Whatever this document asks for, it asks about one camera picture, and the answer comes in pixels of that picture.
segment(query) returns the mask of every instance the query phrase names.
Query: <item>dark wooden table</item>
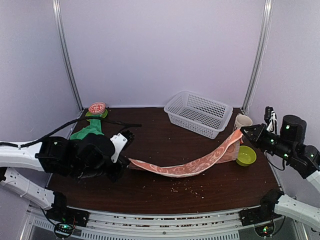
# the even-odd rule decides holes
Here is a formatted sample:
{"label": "dark wooden table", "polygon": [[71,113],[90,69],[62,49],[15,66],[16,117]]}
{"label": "dark wooden table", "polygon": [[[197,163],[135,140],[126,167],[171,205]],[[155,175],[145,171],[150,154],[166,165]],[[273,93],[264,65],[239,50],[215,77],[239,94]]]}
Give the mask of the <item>dark wooden table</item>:
{"label": "dark wooden table", "polygon": [[[225,131],[211,140],[170,123],[162,108],[113,108],[110,120],[141,123],[131,128],[135,140],[124,155],[159,166],[184,164],[217,148],[232,132],[239,109],[233,110]],[[79,122],[74,132],[88,125]],[[106,136],[121,126],[102,123]],[[69,206],[135,214],[205,213],[259,205],[261,197],[278,184],[265,156],[258,149],[249,167],[235,161],[215,164],[206,172],[187,178],[170,178],[127,169],[117,183],[107,177],[75,180],[54,174],[48,188],[62,192]]]}

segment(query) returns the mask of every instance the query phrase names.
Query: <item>green cloth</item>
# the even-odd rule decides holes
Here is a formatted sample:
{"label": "green cloth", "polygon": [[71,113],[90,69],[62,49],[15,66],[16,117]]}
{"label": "green cloth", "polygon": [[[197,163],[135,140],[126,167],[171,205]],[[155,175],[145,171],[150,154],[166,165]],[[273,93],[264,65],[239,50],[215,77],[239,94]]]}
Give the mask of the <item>green cloth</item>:
{"label": "green cloth", "polygon": [[82,128],[80,131],[72,134],[70,140],[84,139],[88,134],[93,133],[97,135],[104,135],[101,130],[101,121],[99,119],[90,119],[90,125]]}

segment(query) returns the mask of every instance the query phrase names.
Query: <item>basket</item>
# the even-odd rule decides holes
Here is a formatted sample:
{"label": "basket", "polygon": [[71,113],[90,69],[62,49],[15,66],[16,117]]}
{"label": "basket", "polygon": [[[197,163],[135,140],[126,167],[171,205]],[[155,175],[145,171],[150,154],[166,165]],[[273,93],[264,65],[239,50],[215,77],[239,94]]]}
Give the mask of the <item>basket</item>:
{"label": "basket", "polygon": [[192,92],[182,91],[167,103],[164,111],[172,124],[215,139],[226,128],[233,108]]}

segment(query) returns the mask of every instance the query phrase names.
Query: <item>cup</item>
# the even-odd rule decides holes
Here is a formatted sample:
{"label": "cup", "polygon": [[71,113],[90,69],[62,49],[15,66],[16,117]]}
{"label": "cup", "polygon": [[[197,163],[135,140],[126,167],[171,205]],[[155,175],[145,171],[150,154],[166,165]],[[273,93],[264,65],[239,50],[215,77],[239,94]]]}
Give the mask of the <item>cup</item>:
{"label": "cup", "polygon": [[233,131],[240,129],[241,127],[252,126],[252,124],[253,124],[253,121],[250,117],[239,113],[235,117]]}

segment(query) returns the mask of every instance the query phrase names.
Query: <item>vertical metal post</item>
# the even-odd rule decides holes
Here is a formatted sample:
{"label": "vertical metal post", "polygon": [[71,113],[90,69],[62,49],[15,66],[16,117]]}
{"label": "vertical metal post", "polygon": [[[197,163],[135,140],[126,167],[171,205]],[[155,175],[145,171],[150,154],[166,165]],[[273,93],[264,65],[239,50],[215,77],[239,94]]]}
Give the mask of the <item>vertical metal post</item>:
{"label": "vertical metal post", "polygon": [[62,22],[62,15],[61,15],[61,10],[60,10],[60,0],[52,0],[53,3],[53,12],[54,12],[54,17],[56,21],[56,25],[58,28],[58,33],[59,33],[59,38],[60,38],[60,44],[61,44],[61,49],[62,49],[62,56],[63,56],[63,61],[65,65],[65,69],[70,81],[71,89],[74,95],[74,98],[76,100],[77,107],[79,111],[83,110],[83,105],[79,96],[79,92],[77,89],[76,81],[75,81],[75,76],[74,72],[71,67],[71,61],[68,53],[68,48],[67,48],[67,42],[66,42],[66,36],[65,36],[65,31],[64,31],[64,26]]}
{"label": "vertical metal post", "polygon": [[255,87],[259,77],[259,66],[261,65],[262,56],[265,51],[266,41],[267,41],[269,29],[270,29],[272,7],[273,7],[273,0],[265,0],[258,48],[256,51],[256,56],[253,64],[249,86],[248,86],[248,89],[244,98],[243,106],[242,106],[242,110],[246,114],[248,113],[248,110],[249,110],[250,101],[254,96]]}

